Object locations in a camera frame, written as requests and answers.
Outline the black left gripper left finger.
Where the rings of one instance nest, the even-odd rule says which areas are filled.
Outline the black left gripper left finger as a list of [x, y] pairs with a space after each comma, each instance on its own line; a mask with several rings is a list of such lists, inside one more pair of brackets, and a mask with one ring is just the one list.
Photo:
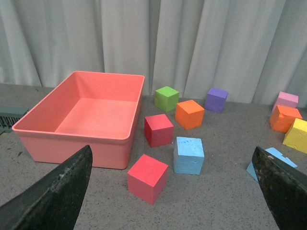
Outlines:
[[2, 230], [72, 230], [88, 187], [93, 154], [86, 145], [0, 207]]

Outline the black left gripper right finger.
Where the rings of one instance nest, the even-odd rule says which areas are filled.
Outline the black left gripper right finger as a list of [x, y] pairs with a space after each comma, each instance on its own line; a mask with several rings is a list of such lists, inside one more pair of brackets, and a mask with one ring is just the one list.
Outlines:
[[281, 230], [307, 228], [307, 176], [257, 146], [252, 164], [267, 206]]

